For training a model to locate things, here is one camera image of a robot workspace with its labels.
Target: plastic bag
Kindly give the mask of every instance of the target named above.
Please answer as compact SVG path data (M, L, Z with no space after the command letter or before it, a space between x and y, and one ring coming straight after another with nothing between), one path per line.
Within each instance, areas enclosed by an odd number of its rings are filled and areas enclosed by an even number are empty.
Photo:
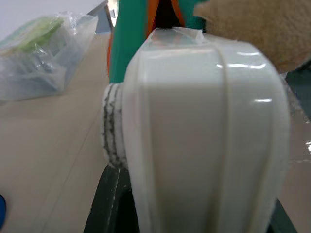
M32 20L0 42L0 100L60 93L95 33L97 17L57 13Z

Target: beige floor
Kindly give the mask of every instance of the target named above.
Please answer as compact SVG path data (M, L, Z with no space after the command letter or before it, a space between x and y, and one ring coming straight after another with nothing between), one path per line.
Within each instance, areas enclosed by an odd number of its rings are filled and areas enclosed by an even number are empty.
M59 96L0 103L3 233L82 232L106 161L100 144L108 35Z

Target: white wall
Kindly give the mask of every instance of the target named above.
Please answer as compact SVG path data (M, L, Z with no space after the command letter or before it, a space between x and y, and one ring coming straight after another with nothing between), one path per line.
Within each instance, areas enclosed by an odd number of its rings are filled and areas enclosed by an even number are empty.
M0 0L0 41L25 22L58 11L88 13L103 0Z

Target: clear plastic bag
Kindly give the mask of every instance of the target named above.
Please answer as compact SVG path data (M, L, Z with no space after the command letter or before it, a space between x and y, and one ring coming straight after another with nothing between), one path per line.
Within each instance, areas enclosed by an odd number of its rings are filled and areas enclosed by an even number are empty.
M98 18L57 13L32 20L0 42L0 100L60 93L86 53Z

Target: beige plush fabric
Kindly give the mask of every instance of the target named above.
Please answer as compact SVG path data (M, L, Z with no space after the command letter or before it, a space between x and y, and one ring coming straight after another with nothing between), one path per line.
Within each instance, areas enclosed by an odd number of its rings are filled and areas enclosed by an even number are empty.
M279 72L311 55L311 0L211 0L193 13L207 33L255 45Z

